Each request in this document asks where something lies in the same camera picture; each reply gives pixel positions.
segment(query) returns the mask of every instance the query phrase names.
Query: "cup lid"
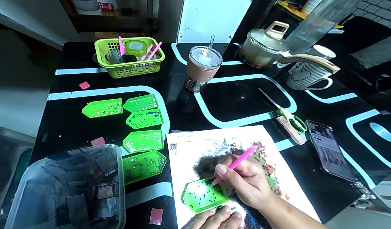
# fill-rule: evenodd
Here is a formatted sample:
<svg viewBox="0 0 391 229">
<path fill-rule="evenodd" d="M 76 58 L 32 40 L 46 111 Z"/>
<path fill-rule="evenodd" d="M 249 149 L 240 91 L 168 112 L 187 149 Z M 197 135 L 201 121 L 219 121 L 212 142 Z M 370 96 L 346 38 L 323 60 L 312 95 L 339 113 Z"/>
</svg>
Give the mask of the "cup lid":
<svg viewBox="0 0 391 229">
<path fill-rule="evenodd" d="M 273 50 L 276 52 L 287 52 L 290 50 L 290 46 L 285 42 L 285 39 L 273 39 L 265 34 L 264 29 L 252 29 L 249 31 L 248 36 L 255 43 L 261 45 L 264 48 Z"/>
<path fill-rule="evenodd" d="M 210 53 L 207 46 L 194 46 L 190 50 L 190 57 L 195 60 L 195 64 L 204 68 L 215 68 L 222 64 L 222 56 L 215 49 L 211 49 Z"/>
</svg>

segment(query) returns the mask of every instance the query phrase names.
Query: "cooking pot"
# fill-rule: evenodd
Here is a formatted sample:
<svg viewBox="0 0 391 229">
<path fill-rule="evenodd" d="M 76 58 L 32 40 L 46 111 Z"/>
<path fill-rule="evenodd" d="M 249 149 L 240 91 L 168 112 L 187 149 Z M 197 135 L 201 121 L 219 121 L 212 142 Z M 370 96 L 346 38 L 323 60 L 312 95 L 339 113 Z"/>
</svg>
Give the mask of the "cooking pot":
<svg viewBox="0 0 391 229">
<path fill-rule="evenodd" d="M 278 61 L 281 64 L 306 62 L 320 66 L 335 74 L 339 67 L 330 61 L 313 55 L 289 53 L 290 46 L 283 39 L 289 24 L 274 21 L 267 29 L 252 29 L 239 51 L 239 57 L 255 68 L 266 68 Z"/>
</svg>

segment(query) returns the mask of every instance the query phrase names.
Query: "green diamond tray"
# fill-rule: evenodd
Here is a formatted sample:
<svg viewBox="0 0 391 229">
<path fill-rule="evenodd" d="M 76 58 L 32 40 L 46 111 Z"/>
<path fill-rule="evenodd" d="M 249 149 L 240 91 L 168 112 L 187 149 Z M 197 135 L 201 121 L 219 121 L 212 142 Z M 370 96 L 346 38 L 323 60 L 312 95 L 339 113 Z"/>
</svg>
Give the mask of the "green diamond tray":
<svg viewBox="0 0 391 229">
<path fill-rule="evenodd" d="M 215 177 L 188 183 L 184 188 L 181 201 L 198 214 L 229 201 L 225 188 L 221 184 L 211 186 Z"/>
<path fill-rule="evenodd" d="M 134 129 L 163 124 L 160 109 L 133 112 L 126 120 L 126 124 Z"/>
<path fill-rule="evenodd" d="M 82 113 L 88 118 L 122 114 L 122 99 L 107 99 L 90 102 L 82 109 Z"/>
<path fill-rule="evenodd" d="M 130 112 L 149 110 L 158 107 L 154 94 L 128 99 L 123 108 Z"/>
<path fill-rule="evenodd" d="M 161 174 L 166 157 L 157 150 L 122 159 L 125 185 Z"/>
<path fill-rule="evenodd" d="M 164 149 L 162 130 L 144 130 L 131 132 L 122 142 L 129 153 L 138 153 L 155 149 Z"/>
</svg>

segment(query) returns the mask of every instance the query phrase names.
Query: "glossy black tabletop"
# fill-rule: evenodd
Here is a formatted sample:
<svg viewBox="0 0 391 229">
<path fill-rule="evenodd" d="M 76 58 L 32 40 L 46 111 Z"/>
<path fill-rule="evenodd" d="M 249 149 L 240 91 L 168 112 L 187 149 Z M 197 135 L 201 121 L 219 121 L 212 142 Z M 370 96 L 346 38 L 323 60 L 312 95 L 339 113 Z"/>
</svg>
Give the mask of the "glossy black tabletop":
<svg viewBox="0 0 391 229">
<path fill-rule="evenodd" d="M 195 95 L 184 87 L 185 62 L 190 48 L 195 45 L 199 44 L 164 43 L 162 50 L 165 53 L 165 60 L 161 63 L 160 70 L 147 75 L 121 79 L 112 79 L 107 72 L 56 75 L 50 93 L 82 91 L 78 85 L 84 81 L 91 85 L 86 91 L 137 85 L 149 86 L 163 97 L 171 130 L 216 129 L 219 127 L 206 118 Z M 330 88 L 322 91 L 295 91 L 285 84 L 289 75 L 287 71 L 292 65 L 284 69 L 277 68 L 276 65 L 264 70 L 255 69 L 238 62 L 239 47 L 237 45 L 214 44 L 213 48 L 219 51 L 223 55 L 223 61 L 227 62 L 227 65 L 220 67 L 214 79 L 243 75 L 256 76 L 252 79 L 207 84 L 203 88 L 200 95 L 214 119 L 228 123 L 276 110 L 276 107 L 260 94 L 257 89 L 259 87 L 280 106 L 288 108 L 295 105 L 294 114 L 301 119 L 310 119 L 331 126 L 341 148 L 356 162 L 356 166 L 351 167 L 352 172 L 366 186 L 369 185 L 372 188 L 391 173 L 391 142 L 380 138 L 369 126 L 370 122 L 375 122 L 391 132 L 391 121 L 353 94 L 343 84 L 334 80 Z M 66 43 L 58 69 L 74 69 L 71 72 L 78 73 L 81 72 L 81 68 L 85 69 L 82 72 L 86 72 L 87 69 L 92 71 L 92 68 L 100 68 L 101 66 L 92 60 L 94 53 L 93 43 Z M 348 73 L 342 69 L 337 74 Z M 275 86 L 272 80 L 276 81 L 292 97 L 292 100 L 278 86 Z M 100 136 L 105 138 L 106 143 L 121 146 L 122 140 L 133 131 L 128 125 L 121 124 L 129 116 L 128 113 L 101 119 L 89 119 L 81 115 L 81 109 L 91 101 L 122 98 L 125 102 L 128 98 L 146 94 L 150 93 L 146 91 L 116 92 L 115 94 L 48 100 L 31 163 L 50 154 L 90 146 L 91 140 Z M 252 125 L 263 125 L 275 143 L 287 141 L 290 138 L 274 119 L 250 123 L 247 126 Z M 149 127 L 149 129 L 160 129 L 160 126 Z M 345 180 L 320 171 L 316 152 L 310 142 L 280 150 L 323 223 L 329 221 L 361 195 L 359 190 Z M 169 158 L 167 141 L 165 141 L 165 149 L 160 152 L 167 159 Z M 172 182 L 169 160 L 162 174 L 126 185 L 126 193 L 160 182 Z M 126 228 L 156 228 L 155 225 L 149 225 L 152 208 L 163 209 L 162 225 L 164 228 L 177 228 L 174 200 L 166 195 L 126 209 Z M 138 212 L 141 213 L 141 217 L 132 218 L 132 216 L 137 216 Z"/>
</svg>

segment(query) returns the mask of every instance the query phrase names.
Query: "phone screen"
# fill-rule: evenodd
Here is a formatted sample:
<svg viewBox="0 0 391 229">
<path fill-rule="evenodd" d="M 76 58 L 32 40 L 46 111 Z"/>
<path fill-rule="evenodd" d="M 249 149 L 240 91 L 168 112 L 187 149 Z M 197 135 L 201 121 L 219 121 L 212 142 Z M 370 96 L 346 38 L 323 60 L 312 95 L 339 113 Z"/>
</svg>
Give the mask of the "phone screen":
<svg viewBox="0 0 391 229">
<path fill-rule="evenodd" d="M 311 140 L 320 157 L 323 168 L 330 174 L 355 181 L 348 164 L 335 141 L 330 127 L 307 121 Z"/>
</svg>

